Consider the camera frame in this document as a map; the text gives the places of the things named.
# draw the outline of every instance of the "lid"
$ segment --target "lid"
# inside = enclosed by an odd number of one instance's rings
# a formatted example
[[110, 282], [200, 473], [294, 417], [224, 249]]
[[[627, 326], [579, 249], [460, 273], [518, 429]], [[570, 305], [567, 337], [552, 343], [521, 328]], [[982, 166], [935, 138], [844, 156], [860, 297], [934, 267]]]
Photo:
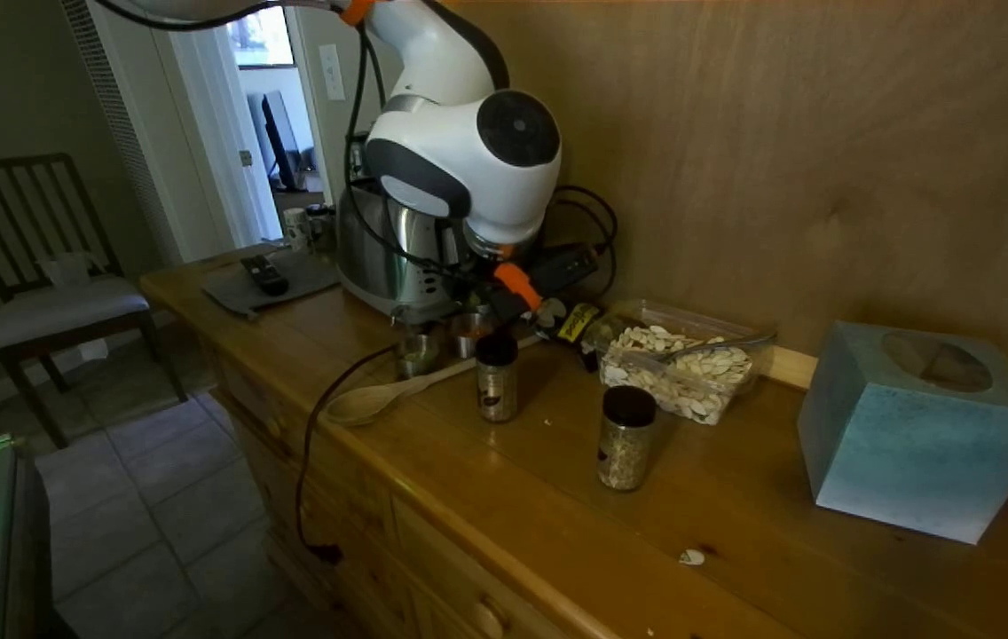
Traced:
[[650, 425], [656, 402], [641, 386], [608, 386], [603, 414], [620, 425]]
[[474, 341], [474, 360], [483, 366], [509, 366], [518, 356], [518, 343], [509, 333], [487, 333]]

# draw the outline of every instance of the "drawer handle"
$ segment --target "drawer handle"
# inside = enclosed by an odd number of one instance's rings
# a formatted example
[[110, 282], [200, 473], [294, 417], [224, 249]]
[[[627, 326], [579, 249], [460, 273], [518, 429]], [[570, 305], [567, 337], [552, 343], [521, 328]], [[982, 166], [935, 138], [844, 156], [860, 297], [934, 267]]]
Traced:
[[507, 617], [494, 610], [487, 595], [474, 595], [473, 624], [487, 639], [504, 639], [507, 635]]

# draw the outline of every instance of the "glass jar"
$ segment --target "glass jar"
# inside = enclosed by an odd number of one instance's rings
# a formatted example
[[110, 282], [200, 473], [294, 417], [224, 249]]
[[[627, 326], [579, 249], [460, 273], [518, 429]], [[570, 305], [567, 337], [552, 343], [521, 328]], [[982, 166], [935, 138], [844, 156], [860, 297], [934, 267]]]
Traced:
[[598, 481], [609, 489], [641, 487], [656, 429], [656, 402], [641, 386], [608, 386], [596, 457]]

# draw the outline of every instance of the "wall outlet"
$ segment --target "wall outlet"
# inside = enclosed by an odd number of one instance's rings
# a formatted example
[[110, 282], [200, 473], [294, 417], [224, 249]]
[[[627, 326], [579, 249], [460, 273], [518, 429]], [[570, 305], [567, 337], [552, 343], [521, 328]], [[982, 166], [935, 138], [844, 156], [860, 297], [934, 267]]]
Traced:
[[340, 85], [340, 55], [336, 55], [336, 46], [334, 42], [320, 42], [320, 66], [323, 66], [323, 85], [326, 85], [326, 95], [334, 104], [346, 98], [344, 85]]

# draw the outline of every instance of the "wire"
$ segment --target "wire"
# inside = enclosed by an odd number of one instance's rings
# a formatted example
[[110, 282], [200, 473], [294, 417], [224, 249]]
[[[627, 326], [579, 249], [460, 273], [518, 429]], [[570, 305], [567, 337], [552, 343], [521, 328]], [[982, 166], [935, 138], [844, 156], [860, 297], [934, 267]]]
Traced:
[[616, 250], [614, 250], [616, 212], [614, 212], [614, 204], [603, 196], [596, 196], [592, 188], [583, 188], [583, 183], [556, 183], [552, 188], [549, 212], [565, 212], [565, 209], [583, 212], [596, 227], [596, 235], [598, 235], [596, 250], [608, 260], [608, 275], [588, 293], [603, 297], [614, 288], [614, 275], [616, 275]]
[[[370, 240], [375, 240], [379, 249], [388, 249], [389, 255], [401, 255], [403, 261], [412, 261], [412, 267], [418, 267], [418, 269], [459, 273], [459, 269], [465, 267], [460, 260], [459, 260], [459, 261], [448, 261], [448, 260], [425, 260], [425, 255], [403, 250], [389, 235], [379, 235], [379, 231], [366, 221], [366, 212], [363, 212], [363, 204], [358, 204], [358, 188], [366, 188], [366, 181], [373, 181], [373, 176], [352, 176], [352, 150], [358, 145], [358, 131], [353, 131], [353, 128], [358, 128], [358, 110], [363, 110], [366, 69], [370, 69], [370, 66], [373, 66], [373, 75], [375, 75], [379, 104], [388, 104], [388, 85], [382, 85], [382, 75], [379, 75], [375, 48], [373, 48], [366, 28], [358, 24], [358, 80], [353, 80], [352, 120], [346, 120], [346, 138], [344, 138], [344, 203], [346, 203], [346, 209], [353, 212], [363, 235], [366, 235]], [[379, 188], [375, 188], [375, 196], [379, 196], [379, 204], [382, 204], [382, 221], [389, 222], [389, 221], [394, 221], [389, 198], [388, 198]]]
[[315, 407], [311, 407], [311, 414], [304, 417], [304, 429], [301, 429], [301, 461], [297, 461], [297, 487], [294, 487], [294, 533], [297, 533], [297, 541], [301, 541], [304, 550], [311, 550], [315, 556], [323, 556], [323, 560], [336, 560], [340, 550], [336, 550], [336, 546], [311, 541], [311, 539], [304, 536], [304, 526], [301, 526], [304, 473], [307, 473], [307, 465], [311, 465], [311, 434], [315, 434], [320, 414], [323, 414], [323, 407], [331, 403], [334, 389], [336, 389], [340, 382], [346, 382], [363, 366], [370, 366], [370, 360], [375, 360], [379, 356], [389, 356], [389, 351], [394, 351], [394, 343], [382, 343], [382, 346], [375, 346], [375, 351], [353, 359], [344, 372], [336, 372], [336, 375], [323, 386], [323, 394], [320, 394], [320, 402], [315, 402]]

